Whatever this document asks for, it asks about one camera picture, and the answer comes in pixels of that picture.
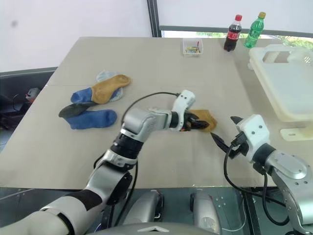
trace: table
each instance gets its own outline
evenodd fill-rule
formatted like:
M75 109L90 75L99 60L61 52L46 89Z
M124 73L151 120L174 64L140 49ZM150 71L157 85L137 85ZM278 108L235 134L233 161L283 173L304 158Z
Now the table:
M272 43L259 40L258 45ZM239 40L234 52L223 50L224 39L203 39L204 54L185 58L181 39L80 38L47 86L39 94L0 155L0 186L23 188L84 188L93 162L106 151L120 129L125 109L146 94L158 91L196 95L192 109L209 109L218 126L214 132L227 143L238 133L230 116L261 114L270 130L271 144L313 164L312 141L286 142L280 122L253 71L248 49ZM71 130L58 112L70 104L74 91L95 83L102 70L118 71L132 79L124 97L93 107L113 109L115 125L105 129ZM171 109L174 99L153 96L138 107ZM137 188L228 186L223 175L224 153L210 134L199 131L154 132L139 154ZM229 161L229 176L240 186L262 186L263 177L239 156Z

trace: red bottle cap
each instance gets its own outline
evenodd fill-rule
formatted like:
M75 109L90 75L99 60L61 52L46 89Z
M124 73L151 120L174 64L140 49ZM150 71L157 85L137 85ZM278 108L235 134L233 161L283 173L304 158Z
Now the red bottle cap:
M242 18L243 18L242 15L236 15L235 20L236 21L241 21Z

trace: black cable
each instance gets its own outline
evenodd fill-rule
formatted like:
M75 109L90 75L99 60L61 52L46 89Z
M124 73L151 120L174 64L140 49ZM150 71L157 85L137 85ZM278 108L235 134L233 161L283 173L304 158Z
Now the black cable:
M110 207L105 208L105 210L102 211L101 230L112 227L114 208L115 208L115 205L112 205Z
M273 224L276 224L278 226L284 226L286 224L288 224L289 222L289 217L287 216L287 218L283 221L283 222L278 222L276 220L274 220L269 212L268 212L268 209L266 207L266 190L268 188L268 175L265 173L264 174L264 186L263 186L263 192L262 192L262 205L263 205L263 210L267 216L267 218L273 223Z
M13 109L15 110L15 111L19 111L19 110L17 110L16 108L15 108L15 106L14 106L14 100L15 100L15 98L16 97L18 97L20 94L16 94L14 97L13 97L13 100L12 100L12 106L13 106Z
M145 98L148 98L148 97L150 97L150 96L153 96L153 95L155 95L155 94L171 94L171 95L175 95L176 97L179 96L179 93L172 93L172 92L156 92L156 93L148 94L148 95L146 95L146 96L144 96L144 97L142 97L142 98L136 100L135 102L133 102L133 103L126 109L126 111L123 113L123 116L122 116L122 119L121 119L121 124L123 124L123 120L124 120L124 117L125 117L126 113L127 113L137 102L139 102L139 101L141 101L141 100L143 100L143 99L145 99Z
M135 165L135 177L134 177L134 182L133 182L132 188L131 188L131 190L129 192L129 195L128 195L127 199L126 199L126 202L125 202L121 212L118 215L118 218L117 218L114 226L118 225L119 221L121 220L121 218L123 216L123 213L125 212L125 209L126 209L128 203L129 203L129 201L130 201L130 199L131 199L131 197L133 195L133 192L134 192L134 189L135 189L135 185L136 185L136 181L137 181L137 175L138 175L138 161L136 162L136 165Z
M138 103L139 101L141 101L141 100L143 100L143 99L145 99L145 98L148 98L148 97L150 97L150 96L156 95L156 94L171 94L171 95L174 95L174 96L176 96L176 97L179 96L179 93L172 93L172 92L156 92L156 93L148 94L148 95L146 95L146 96L144 96L144 97L142 97L142 98L139 98L138 100L136 100L135 102L133 102L133 103L125 110L125 112L123 113L122 119L121 119L121 125L123 124L123 120L124 120L124 117L125 117L126 113L127 113L136 103ZM136 186L137 176L138 176L138 161L137 161L137 163L136 163L136 165L135 165L135 176L134 176L134 182L133 182L132 188L131 188L131 190L130 190L130 192L129 192L128 198L126 199L126 202L125 202L125 204L124 204L124 206L123 206L121 212L120 212L119 215L118 215L118 218L117 218L117 220L116 220L114 226L117 226L118 223L120 222L120 220L121 220L121 218L122 218L122 216L123 216L123 213L125 212L125 209L126 209L128 203L129 203L129 201L130 201L130 199L131 199L131 197L132 197L134 188L135 188L135 186Z
M229 182L230 185L232 185L235 189L241 191L241 192L245 192L245 193L249 193L253 196L256 196L256 197L262 197L261 194L258 194L258 193L255 193L255 192L252 192L252 191L249 191L249 190L246 190L246 189L243 189L243 188L240 188L238 186L236 186L228 177L228 174L227 174L227 160L228 160L228 157L229 157L229 153L230 151L232 150L232 148L234 147L234 145L232 144L229 149L227 150L226 154L225 154L225 158L224 158L224 177L225 179ZM272 201L272 202L275 202L281 206L286 206L284 203L280 202L280 201L277 201L271 197L268 197L266 196L266 199L268 199L269 201Z

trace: white container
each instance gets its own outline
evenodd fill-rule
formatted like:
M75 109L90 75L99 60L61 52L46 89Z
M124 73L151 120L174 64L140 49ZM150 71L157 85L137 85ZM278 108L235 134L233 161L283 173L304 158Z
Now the white container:
M288 52L287 60L275 63L281 52ZM287 141L313 140L313 53L301 47L269 45L252 48L249 55L248 66L255 71L278 118L312 122L306 128L282 129L282 137Z
M184 56L199 56L203 54L203 42L201 38L183 38L182 54Z

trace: white wall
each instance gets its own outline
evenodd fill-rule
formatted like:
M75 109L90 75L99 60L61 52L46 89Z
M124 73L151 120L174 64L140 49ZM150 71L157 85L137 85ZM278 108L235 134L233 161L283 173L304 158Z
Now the white wall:
M151 37L147 1L1 0L0 71L56 67L82 36Z
M228 27L236 14L250 28L260 11L265 28L313 33L313 0L157 0L160 25Z

